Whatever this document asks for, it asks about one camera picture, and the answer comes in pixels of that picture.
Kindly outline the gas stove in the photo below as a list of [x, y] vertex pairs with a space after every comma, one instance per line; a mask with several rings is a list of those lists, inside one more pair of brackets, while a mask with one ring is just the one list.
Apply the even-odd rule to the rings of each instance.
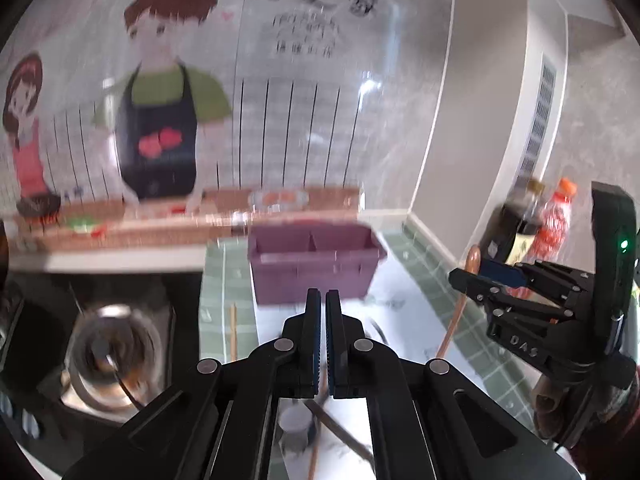
[[1, 295], [1, 419], [56, 474], [200, 358], [198, 272], [11, 272]]

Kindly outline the wooden chopstick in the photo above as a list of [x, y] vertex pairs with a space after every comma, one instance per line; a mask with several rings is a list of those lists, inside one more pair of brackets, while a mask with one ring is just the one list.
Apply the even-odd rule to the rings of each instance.
[[236, 304], [234, 302], [229, 309], [229, 320], [230, 361], [234, 362], [238, 359], [238, 334], [236, 333], [238, 322], [236, 322]]

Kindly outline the steel pot on stove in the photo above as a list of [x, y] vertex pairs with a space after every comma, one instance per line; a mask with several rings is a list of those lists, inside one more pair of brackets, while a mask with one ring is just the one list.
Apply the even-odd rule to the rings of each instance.
[[65, 364], [85, 404], [117, 411], [148, 403], [160, 391], [165, 345], [146, 312], [107, 304], [78, 316]]

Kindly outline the red orange-capped bottle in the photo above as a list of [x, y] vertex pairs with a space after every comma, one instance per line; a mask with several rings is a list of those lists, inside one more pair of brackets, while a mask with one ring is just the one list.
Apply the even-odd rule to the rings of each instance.
[[572, 220], [573, 200], [577, 185], [561, 178], [550, 200], [541, 213], [541, 226], [526, 255], [527, 262], [555, 261], [566, 240]]

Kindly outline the dark soy sauce bottle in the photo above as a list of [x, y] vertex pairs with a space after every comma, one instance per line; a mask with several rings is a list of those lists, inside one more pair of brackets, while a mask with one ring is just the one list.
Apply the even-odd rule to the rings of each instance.
[[483, 259], [510, 266], [524, 259], [541, 227], [543, 195], [544, 184], [537, 179], [514, 185], [506, 201], [492, 214], [480, 240]]

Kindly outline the green tiled mat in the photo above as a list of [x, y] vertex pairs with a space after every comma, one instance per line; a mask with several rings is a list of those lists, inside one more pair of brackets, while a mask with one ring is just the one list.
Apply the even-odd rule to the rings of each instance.
[[[378, 238], [387, 256], [400, 259], [427, 298], [435, 298], [436, 288], [441, 287], [454, 300], [450, 306], [444, 300], [436, 300], [436, 312], [448, 315], [447, 328], [456, 303], [456, 294], [447, 283], [449, 264], [434, 247], [408, 229], [384, 232]], [[239, 358], [247, 356], [258, 344], [276, 338], [284, 321], [303, 311], [301, 304], [258, 306], [247, 247], [245, 237], [216, 240], [207, 247], [198, 308], [200, 355], [203, 358], [215, 358], [223, 363], [230, 361], [229, 309], [232, 302], [236, 304]], [[532, 428], [534, 418], [529, 391], [533, 382], [513, 356], [489, 341], [485, 330], [484, 314], [476, 307], [466, 307], [446, 358], [521, 424]]]

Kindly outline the brown wooden spoon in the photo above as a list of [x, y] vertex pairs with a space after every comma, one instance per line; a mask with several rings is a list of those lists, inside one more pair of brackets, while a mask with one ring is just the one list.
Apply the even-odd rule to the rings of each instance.
[[[480, 248], [477, 245], [473, 245], [466, 255], [464, 270], [466, 272], [477, 274], [478, 270], [480, 270], [480, 262], [482, 261], [482, 256], [480, 255]], [[449, 321], [447, 331], [445, 337], [442, 338], [442, 342], [439, 345], [439, 348], [436, 353], [437, 359], [443, 359], [446, 356], [447, 350], [449, 348], [450, 342], [452, 338], [454, 338], [454, 333], [457, 330], [457, 327], [462, 318], [462, 314], [465, 309], [466, 304], [466, 296], [460, 294], [456, 306], [454, 307], [454, 315]]]

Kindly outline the purple plastic utensil holder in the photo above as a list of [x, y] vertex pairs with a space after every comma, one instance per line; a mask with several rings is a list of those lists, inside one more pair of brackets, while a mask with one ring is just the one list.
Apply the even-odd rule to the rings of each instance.
[[255, 226], [247, 257], [257, 303], [272, 306], [300, 304], [311, 288], [363, 298], [386, 250], [358, 222], [283, 223]]

